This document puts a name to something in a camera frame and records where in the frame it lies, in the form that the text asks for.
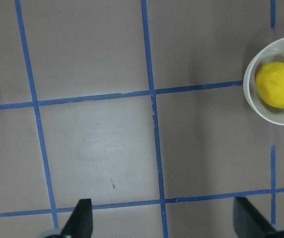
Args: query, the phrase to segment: scratch on surface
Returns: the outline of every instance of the scratch on surface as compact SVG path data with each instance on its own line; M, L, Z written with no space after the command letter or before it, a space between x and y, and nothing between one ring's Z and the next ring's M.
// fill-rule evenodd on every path
M114 186L114 183L113 183L112 178L110 178L110 180L111 180L111 184L112 184L112 186L113 186L113 189L116 189L116 187Z

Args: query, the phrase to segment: bowl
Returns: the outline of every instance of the bowl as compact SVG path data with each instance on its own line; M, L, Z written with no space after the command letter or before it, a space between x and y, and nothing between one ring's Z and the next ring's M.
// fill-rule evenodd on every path
M259 116L271 123L284 125L284 109L267 105L260 98L255 83L256 74L261 66L275 61L284 63L284 38L266 46L251 60L243 78L243 91L248 104Z

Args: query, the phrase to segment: blue grid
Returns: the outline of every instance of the blue grid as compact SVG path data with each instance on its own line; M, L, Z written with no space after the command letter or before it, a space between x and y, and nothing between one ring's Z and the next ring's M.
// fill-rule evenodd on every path
M58 208L56 208L56 205L55 205L55 198L54 198L54 194L53 194L50 169L49 169L49 165L48 165L48 159L47 159L47 153L46 153L46 147L45 147L45 141L44 141L44 135L43 135L43 129L42 129L42 121L41 121L41 116L40 116L40 111L39 111L40 106L75 103L75 102L83 102L83 101L96 101L96 100L108 100L108 99L116 99L116 98L139 97L139 96L150 95L151 102L152 102L152 109L153 109L153 112L154 112L154 115L153 115L154 140L155 140L155 149L156 149L156 160L157 160L157 169L158 169L158 183L159 183L160 199L148 200L148 201L137 201L137 202L96 205L96 206L93 206L93 209L98 210L98 209L108 209L108 208L132 207L132 206L159 204L161 206L163 235L164 235L164 238L167 238L168 237L168 230L167 230L167 220L166 220L166 210L165 210L165 204L167 204L167 203L196 202L196 201L204 201L204 200L233 198L233 197L236 197L236 196L251 196L251 195L270 194L272 196L272 199L271 199L271 222L272 222L272 224L276 223L276 193L284 192L284 188L280 188L280 189L276 188L276 147L275 146L271 146L271 189L261 189L261 190L252 190L252 191L244 191L244 192L224 193L224 194L216 194L216 195L208 195L208 196L179 197L179 198L171 198L171 199L165 198L163 172L162 172L162 161L161 161L161 150L160 150L160 138L159 138L158 118L157 118L156 95L157 94L167 94L167 93L177 93L177 92L198 91L198 90L208 90L208 89L215 89L215 88L241 86L242 80L223 82L223 83L194 85L194 86L186 86L186 87L155 89L154 88L154 81L153 81L153 73L152 73L152 62L151 62L151 50L150 50L150 41L149 41L149 32L148 32L146 0L141 0L141 7L142 7L142 22L143 22L145 55L146 55L146 66L147 66L149 90L137 91L137 92L131 92L131 93L114 93L114 94L104 94L104 95L94 95L94 96L45 100L45 101L38 101L37 100L37 94L36 94L36 89L35 89L35 84L34 84L32 67L31 67L31 63L30 63L28 46L27 46L27 41L26 41L26 36L25 36L20 0L15 0L15 7L16 7L17 20L18 20L18 27L19 27L20 36L21 36L21 43L22 43L22 48L23 48L23 52L24 52L26 70L27 70L27 75L28 75L28 80L29 80L29 86L30 86L30 91L31 91L31 96L32 96L32 102L0 105L0 110L15 109L15 108L26 108L26 107L33 107L34 108L51 209L0 213L0 217L13 217L13 216L36 215L36 214L52 214L54 227L57 228L58 227L57 213L71 212L71 211L74 210L73 207L58 209ZM270 23L271 23L272 29L275 28L275 22L276 22L276 1L270 0Z

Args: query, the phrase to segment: bowl rim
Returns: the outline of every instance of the bowl rim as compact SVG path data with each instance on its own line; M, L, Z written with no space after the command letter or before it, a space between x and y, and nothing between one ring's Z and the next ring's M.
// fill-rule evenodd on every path
M263 119L265 119L265 120L267 120L267 121L269 121L269 122L271 122L271 123L273 123L273 124L277 124L277 125L284 125L284 123L277 122L277 121L273 121L273 120L267 118L265 115L263 115L263 114L256 108L256 106L255 106L255 104L254 104L254 102L253 102L253 100L252 100L252 98L251 98L251 95L250 95L250 86L249 86L249 85L250 85L250 76L251 76L251 72L252 72L253 66L256 64L256 61L259 59L260 55L261 55L264 51L266 51L268 48L272 47L273 45L275 45L275 44L277 44L277 43L279 43L279 42L281 42L281 41L284 41L284 38L278 39L278 40L276 40L276 41L270 43L269 45L267 45L266 47L264 47L259 53L257 53L256 56L254 56L253 59L250 61L249 65L248 65L248 67L247 67L247 69L246 69L246 71L247 71L248 73L245 74L245 75L244 75L244 78L243 78L243 80L247 82L246 84L244 83L243 85L244 85L244 87L245 87L245 86L247 87L247 88L246 88L246 92L247 92L247 97L248 97L248 99L249 99L249 104L250 104L250 106L251 106L251 107L253 108L253 110L255 110L255 112L256 112L259 116L261 116Z

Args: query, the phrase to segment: yellow lemon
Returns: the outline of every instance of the yellow lemon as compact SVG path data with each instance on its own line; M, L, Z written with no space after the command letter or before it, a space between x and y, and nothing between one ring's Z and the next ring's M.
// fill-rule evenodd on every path
M284 63L267 63L256 76L260 97L270 106L284 109Z

